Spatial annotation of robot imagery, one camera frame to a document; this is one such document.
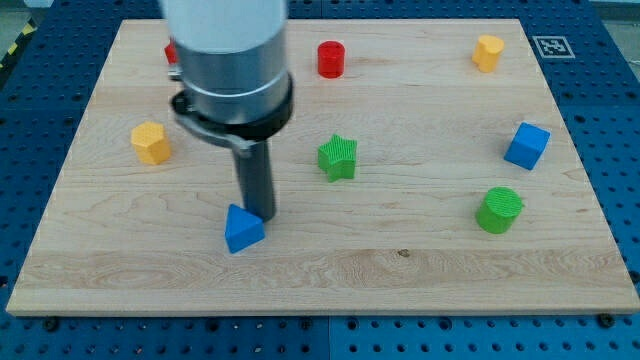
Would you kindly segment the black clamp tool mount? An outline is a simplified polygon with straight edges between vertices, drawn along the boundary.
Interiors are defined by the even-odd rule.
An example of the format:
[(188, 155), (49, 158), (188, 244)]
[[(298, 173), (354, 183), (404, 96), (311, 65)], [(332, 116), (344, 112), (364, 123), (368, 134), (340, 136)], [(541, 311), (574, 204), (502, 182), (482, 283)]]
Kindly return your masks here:
[(241, 158), (250, 157), (251, 147), (278, 133), (289, 121), (294, 107), (294, 82), (287, 73), (287, 92), (280, 104), (258, 120), (226, 124), (198, 113), (185, 91), (171, 99), (176, 122), (196, 138), (215, 146), (231, 149)]

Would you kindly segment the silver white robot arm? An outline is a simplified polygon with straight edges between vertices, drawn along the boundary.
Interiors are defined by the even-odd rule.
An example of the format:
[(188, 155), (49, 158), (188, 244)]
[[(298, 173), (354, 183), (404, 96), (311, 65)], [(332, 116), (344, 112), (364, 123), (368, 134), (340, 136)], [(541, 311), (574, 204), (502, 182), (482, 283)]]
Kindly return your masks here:
[(183, 88), (171, 100), (191, 135), (231, 150), (245, 208), (276, 213), (269, 140), (291, 118), (285, 0), (161, 0)]

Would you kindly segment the red block behind arm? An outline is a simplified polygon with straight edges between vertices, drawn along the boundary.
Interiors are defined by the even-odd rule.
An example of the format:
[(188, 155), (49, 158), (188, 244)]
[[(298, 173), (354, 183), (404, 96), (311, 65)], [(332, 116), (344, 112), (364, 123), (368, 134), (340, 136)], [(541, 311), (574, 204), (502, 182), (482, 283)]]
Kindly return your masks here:
[(172, 41), (170, 41), (165, 47), (164, 47), (164, 53), (167, 59), (167, 63), (169, 65), (173, 65), (176, 64), (178, 62), (178, 55), (176, 52), (176, 48), (175, 45)]

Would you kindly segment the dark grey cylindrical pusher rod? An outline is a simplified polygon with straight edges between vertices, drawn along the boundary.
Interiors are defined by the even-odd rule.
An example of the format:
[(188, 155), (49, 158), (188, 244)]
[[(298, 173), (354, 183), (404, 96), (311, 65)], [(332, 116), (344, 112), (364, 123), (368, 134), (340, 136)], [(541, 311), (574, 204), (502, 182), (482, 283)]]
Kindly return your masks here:
[(234, 165), (244, 208), (270, 221), (276, 214), (269, 143), (252, 144), (245, 152), (233, 151)]

